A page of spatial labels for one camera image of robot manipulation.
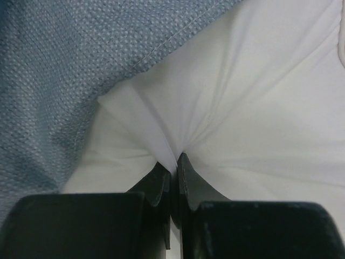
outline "white surface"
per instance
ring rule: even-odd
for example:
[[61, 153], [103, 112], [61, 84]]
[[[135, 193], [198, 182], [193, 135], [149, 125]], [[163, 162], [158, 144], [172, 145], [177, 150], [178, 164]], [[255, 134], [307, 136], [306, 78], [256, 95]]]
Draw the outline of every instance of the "white surface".
[[229, 198], [315, 201], [345, 236], [341, 15], [342, 0], [244, 1], [99, 98], [64, 192], [126, 191], [185, 151]]

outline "blue fabric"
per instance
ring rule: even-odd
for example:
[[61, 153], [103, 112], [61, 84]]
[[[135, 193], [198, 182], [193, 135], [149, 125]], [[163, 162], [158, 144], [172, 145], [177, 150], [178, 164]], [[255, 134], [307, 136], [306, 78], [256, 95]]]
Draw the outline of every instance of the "blue fabric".
[[2, 1], [0, 224], [19, 198], [63, 187], [99, 95], [239, 1]]

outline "stitching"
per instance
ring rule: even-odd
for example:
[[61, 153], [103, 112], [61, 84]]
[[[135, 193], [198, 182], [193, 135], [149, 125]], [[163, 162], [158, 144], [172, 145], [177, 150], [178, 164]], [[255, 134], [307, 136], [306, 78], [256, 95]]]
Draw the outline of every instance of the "stitching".
[[143, 62], [146, 58], [148, 58], [149, 56], [151, 56], [155, 51], [157, 51], [161, 46], [163, 46], [165, 43], [169, 42], [171, 39], [173, 39], [176, 35], [178, 35], [181, 31], [185, 30], [189, 25], [191, 25], [192, 23], [194, 23], [196, 20], [198, 20], [200, 17], [202, 17], [203, 15], [205, 15], [207, 12], [211, 11], [214, 7], [218, 6], [220, 3], [223, 3], [225, 0], [222, 0], [218, 3], [216, 3], [215, 5], [213, 5], [212, 7], [210, 7], [209, 9], [207, 9], [206, 11], [204, 11], [202, 14], [200, 14], [198, 17], [196, 17], [195, 19], [193, 19], [191, 22], [189, 22], [185, 27], [181, 28], [179, 31], [177, 31], [174, 35], [170, 36], [168, 39], [166, 39], [163, 43], [161, 43], [159, 46], [157, 46], [156, 48], [154, 48], [150, 53], [148, 53], [144, 58], [142, 58], [140, 61], [138, 61], [134, 66], [132, 66], [129, 70], [127, 70], [127, 72], [123, 75], [124, 77], [131, 71], [133, 70], [136, 66], [138, 66], [141, 62]]
[[345, 0], [343, 0], [342, 17], [340, 21], [338, 53], [340, 61], [345, 67]]

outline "black object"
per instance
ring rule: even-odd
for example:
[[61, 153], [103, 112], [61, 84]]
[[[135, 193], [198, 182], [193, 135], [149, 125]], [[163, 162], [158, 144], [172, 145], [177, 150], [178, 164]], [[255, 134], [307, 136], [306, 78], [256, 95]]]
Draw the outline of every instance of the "black object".
[[339, 259], [345, 249], [320, 205], [306, 202], [229, 201], [193, 169], [178, 161], [181, 258]]
[[184, 259], [345, 258], [321, 206], [230, 201], [195, 172], [186, 154], [172, 180], [158, 163], [124, 194], [23, 198], [0, 231], [0, 258], [165, 258], [170, 215]]
[[185, 258], [345, 258], [333, 220], [314, 203], [203, 202], [192, 228]]
[[23, 198], [1, 230], [0, 258], [161, 258], [170, 246], [169, 186], [158, 164], [125, 194]]

